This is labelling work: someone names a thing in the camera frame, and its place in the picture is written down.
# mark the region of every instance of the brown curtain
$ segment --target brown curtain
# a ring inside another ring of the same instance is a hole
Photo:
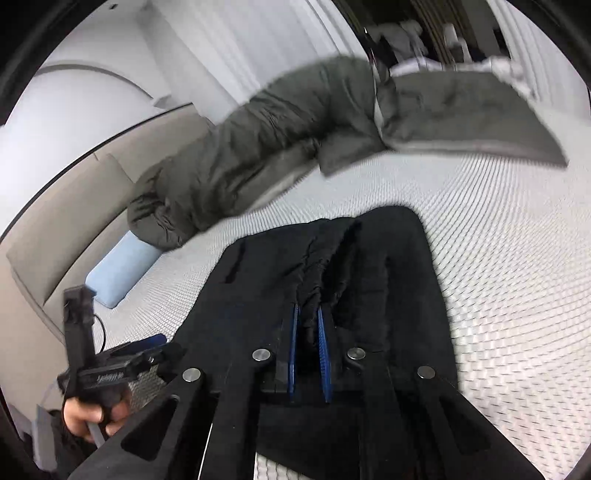
[[[474,31],[460,0],[410,0],[410,2],[427,29],[433,41],[435,53],[442,63],[453,63],[452,54],[445,46],[443,25],[453,24],[458,37],[463,37],[470,45],[476,45]]]

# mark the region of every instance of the blue pillow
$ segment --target blue pillow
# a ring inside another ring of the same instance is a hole
[[[112,309],[150,269],[160,250],[127,232],[86,277],[86,286],[96,292],[95,300]]]

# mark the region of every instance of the bed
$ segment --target bed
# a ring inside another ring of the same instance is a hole
[[[268,206],[163,254],[116,308],[97,303],[107,347],[172,337],[222,251],[244,235],[407,205],[431,243],[462,393],[547,479],[563,479],[591,443],[591,123],[534,108],[568,169],[392,152],[328,178],[315,169]],[[98,328],[95,338],[102,342]],[[135,406],[159,386],[146,375],[134,386]],[[263,457],[255,467],[256,478],[297,478]]]

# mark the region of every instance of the mattress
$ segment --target mattress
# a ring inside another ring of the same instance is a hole
[[[407,205],[431,244],[461,392],[548,480],[563,479],[591,443],[591,124],[537,110],[568,169],[390,152],[329,178],[314,170],[268,206],[162,255],[117,308],[96,304],[107,346],[172,337],[225,247],[244,235]],[[158,388],[146,375],[134,404]],[[261,456],[254,475],[303,478]]]

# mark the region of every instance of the silver bolt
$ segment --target silver bolt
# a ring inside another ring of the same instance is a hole
[[[201,372],[198,368],[187,368],[183,372],[183,380],[185,382],[194,382],[195,380],[199,380],[201,377]]]
[[[259,348],[252,353],[252,357],[257,362],[264,362],[265,360],[269,360],[271,358],[271,352],[266,348]]]
[[[347,351],[347,356],[351,360],[363,360],[365,358],[365,350],[358,346],[354,346]]]
[[[417,375],[425,380],[431,380],[435,377],[435,370],[428,365],[423,365],[422,367],[418,367]]]

